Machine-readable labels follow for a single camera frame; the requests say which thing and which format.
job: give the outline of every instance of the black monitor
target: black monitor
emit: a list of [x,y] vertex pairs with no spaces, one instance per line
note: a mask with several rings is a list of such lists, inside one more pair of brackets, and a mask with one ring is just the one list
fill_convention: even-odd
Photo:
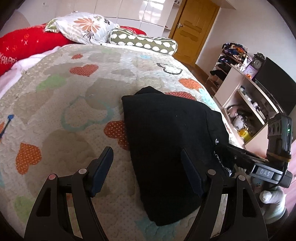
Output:
[[287,115],[291,113],[296,104],[296,83],[281,67],[266,58],[255,80],[273,96]]

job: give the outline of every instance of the white sheet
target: white sheet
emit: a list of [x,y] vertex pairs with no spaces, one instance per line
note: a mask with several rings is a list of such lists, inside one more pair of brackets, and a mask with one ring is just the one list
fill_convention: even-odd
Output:
[[25,58],[16,62],[9,71],[0,76],[0,99],[2,96],[16,83],[22,76],[23,71],[27,71],[33,67],[45,56],[57,52],[61,47],[57,46],[52,50],[46,51],[41,54],[35,54],[29,58]]

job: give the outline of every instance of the black cloth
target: black cloth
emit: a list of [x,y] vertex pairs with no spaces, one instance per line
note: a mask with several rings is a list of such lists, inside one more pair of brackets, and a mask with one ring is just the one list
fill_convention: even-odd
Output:
[[[190,148],[197,161],[223,177],[229,172],[214,154],[217,142],[228,144],[221,114],[205,104],[163,94],[152,87],[123,96],[124,121],[141,200],[151,221],[162,226],[196,210],[193,192],[180,161]],[[232,163],[223,163],[233,169]]]

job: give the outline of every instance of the clock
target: clock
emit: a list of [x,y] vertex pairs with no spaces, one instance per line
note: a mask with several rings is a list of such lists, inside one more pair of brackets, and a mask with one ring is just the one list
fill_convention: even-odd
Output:
[[250,66],[252,66],[254,69],[259,71],[259,69],[264,64],[264,61],[265,61],[265,57],[263,54],[261,54],[261,53],[254,54],[254,58],[253,58],[252,62],[250,63]]

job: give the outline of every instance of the quilted bedspread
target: quilted bedspread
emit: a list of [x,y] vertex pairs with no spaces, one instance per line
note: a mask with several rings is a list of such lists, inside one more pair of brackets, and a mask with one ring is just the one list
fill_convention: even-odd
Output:
[[[105,146],[114,161],[102,191],[92,199],[110,241],[183,240],[196,210],[176,223],[157,227],[145,213],[133,171],[121,97],[152,86],[220,111],[205,88],[173,57],[118,47],[69,45],[23,73],[0,100],[0,210],[24,235],[34,201],[51,173],[72,175],[87,167]],[[229,141],[237,145],[227,121]],[[73,231],[81,236],[72,196],[67,195]],[[213,235],[226,206],[221,199]]]

